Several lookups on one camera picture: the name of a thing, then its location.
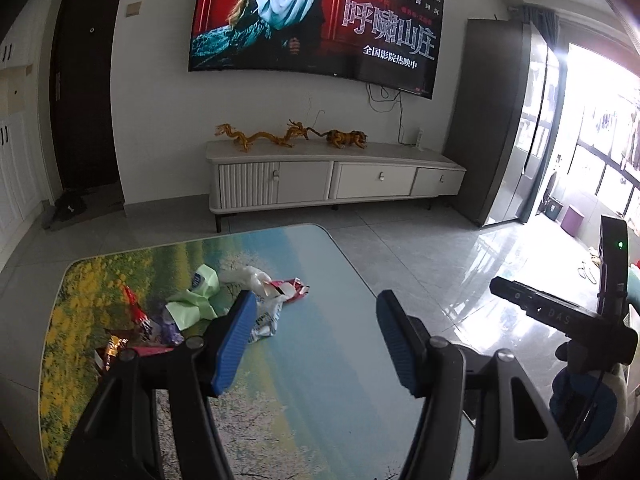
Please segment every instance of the curtain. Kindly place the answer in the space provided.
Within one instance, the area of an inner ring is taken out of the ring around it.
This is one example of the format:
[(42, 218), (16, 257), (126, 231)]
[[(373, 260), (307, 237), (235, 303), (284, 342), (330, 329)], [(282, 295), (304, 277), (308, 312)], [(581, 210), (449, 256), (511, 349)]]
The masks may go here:
[(513, 12), (522, 23), (530, 23), (536, 27), (551, 50), (556, 50), (560, 35), (560, 19), (554, 10), (546, 7), (523, 5), (513, 9)]
[(533, 211), (538, 207), (538, 201), (540, 199), (540, 189), (542, 188), (546, 171), (549, 167), (549, 161), (556, 145), (556, 139), (558, 138), (558, 127), (560, 126), (560, 117), (562, 115), (562, 105), (564, 104), (564, 86), (566, 83), (566, 53), (560, 52), (558, 47), (558, 41), (560, 36), (560, 19), (555, 11), (547, 9), (546, 7), (523, 5), (513, 9), (516, 19), (519, 19), (523, 23), (530, 23), (539, 31), (546, 44), (551, 50), (554, 51), (558, 57), (560, 63), (558, 88), (556, 91), (556, 97), (558, 102), (556, 104), (556, 113), (554, 114), (554, 120), (549, 131), (549, 138), (546, 144), (545, 153), (540, 160), (540, 168), (538, 174), (533, 183), (531, 193), (522, 205), (522, 211), (520, 213), (520, 221), (526, 223), (531, 218)]

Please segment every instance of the movie poster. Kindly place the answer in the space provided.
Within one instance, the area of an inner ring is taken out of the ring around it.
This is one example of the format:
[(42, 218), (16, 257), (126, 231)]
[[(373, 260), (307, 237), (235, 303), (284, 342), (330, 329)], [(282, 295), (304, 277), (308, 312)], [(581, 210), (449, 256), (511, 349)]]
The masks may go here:
[(431, 98), (444, 0), (197, 0), (190, 70), (346, 77)]

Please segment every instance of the white cabinet door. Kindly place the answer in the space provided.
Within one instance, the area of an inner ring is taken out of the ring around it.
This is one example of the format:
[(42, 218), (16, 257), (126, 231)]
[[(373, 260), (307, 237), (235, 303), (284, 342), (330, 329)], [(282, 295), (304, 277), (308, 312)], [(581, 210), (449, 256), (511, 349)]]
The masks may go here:
[(28, 2), (14, 21), (6, 35), (6, 67), (23, 66), (29, 62), (29, 48), (31, 44), (31, 30), (33, 29), (33, 3)]
[(6, 166), (14, 190), (15, 201), (21, 215), (26, 218), (38, 205), (40, 193), (22, 115), (20, 112), (9, 116), (2, 130)]
[(0, 121), (2, 141), (0, 142), (0, 250), (14, 234), (22, 222), (20, 210), (14, 198), (10, 176), (9, 150), (4, 143), (5, 122)]
[(0, 70), (6, 67), (6, 55), (9, 53), (9, 34), (0, 42)]
[(464, 171), (418, 168), (411, 196), (457, 195)]
[(326, 200), (333, 166), (328, 160), (281, 162), (278, 204)]
[(336, 198), (407, 196), (414, 182), (414, 166), (383, 166), (345, 162), (340, 165)]
[(221, 164), (220, 207), (235, 209), (275, 204), (278, 197), (279, 162)]

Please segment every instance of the refrigerator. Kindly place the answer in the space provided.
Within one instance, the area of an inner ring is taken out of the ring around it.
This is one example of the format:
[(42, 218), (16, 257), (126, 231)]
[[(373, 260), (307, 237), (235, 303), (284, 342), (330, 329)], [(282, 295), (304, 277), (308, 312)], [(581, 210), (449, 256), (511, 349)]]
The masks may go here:
[(558, 59), (533, 25), (468, 20), (443, 154), (466, 168), (452, 205), (478, 226), (529, 219), (558, 78)]

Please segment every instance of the decorative figurine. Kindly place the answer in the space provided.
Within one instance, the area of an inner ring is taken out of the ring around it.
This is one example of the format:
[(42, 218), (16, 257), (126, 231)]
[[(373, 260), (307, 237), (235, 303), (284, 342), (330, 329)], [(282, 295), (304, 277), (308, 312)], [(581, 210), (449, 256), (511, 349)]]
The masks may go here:
[(314, 130), (311, 128), (305, 128), (302, 123), (295, 123), (289, 120), (289, 128), (287, 129), (287, 133), (284, 137), (276, 137), (273, 134), (269, 134), (267, 132), (258, 132), (253, 134), (251, 137), (247, 137), (244, 133), (236, 130), (231, 124), (219, 124), (216, 126), (216, 136), (225, 135), (227, 137), (231, 137), (235, 143), (240, 144), (242, 149), (246, 152), (249, 151), (251, 145), (254, 143), (256, 139), (263, 137), (265, 139), (269, 139), (271, 142), (274, 142), (278, 146), (287, 146), (288, 148), (293, 148), (293, 144), (290, 144), (289, 141), (295, 137), (305, 137), (306, 140), (309, 140), (308, 132)]
[(324, 134), (319, 134), (315, 130), (312, 130), (319, 137), (326, 137), (327, 142), (330, 142), (336, 148), (344, 148), (345, 145), (351, 146), (355, 144), (359, 148), (364, 149), (365, 143), (367, 142), (367, 136), (364, 132), (359, 132), (357, 130), (350, 131), (349, 133), (341, 132), (339, 130), (329, 130)]
[(344, 148), (345, 145), (351, 146), (352, 144), (355, 144), (359, 148), (364, 148), (365, 143), (367, 142), (367, 136), (363, 132), (359, 132), (357, 130), (353, 130), (349, 133), (341, 132), (339, 130), (329, 130), (328, 132), (321, 134), (316, 132), (310, 126), (303, 126), (302, 123), (294, 122), (292, 120), (289, 120), (289, 127), (287, 128), (287, 133), (284, 137), (276, 137), (275, 135), (267, 132), (257, 132), (251, 137), (247, 137), (244, 133), (231, 126), (231, 124), (225, 123), (216, 126), (216, 136), (226, 135), (227, 137), (231, 137), (236, 144), (242, 146), (242, 149), (245, 152), (248, 152), (254, 141), (261, 137), (269, 139), (278, 146), (293, 148), (293, 144), (290, 144), (289, 141), (295, 137), (305, 137), (306, 140), (309, 140), (309, 132), (315, 133), (318, 137), (326, 137), (327, 142), (330, 142), (336, 148)]

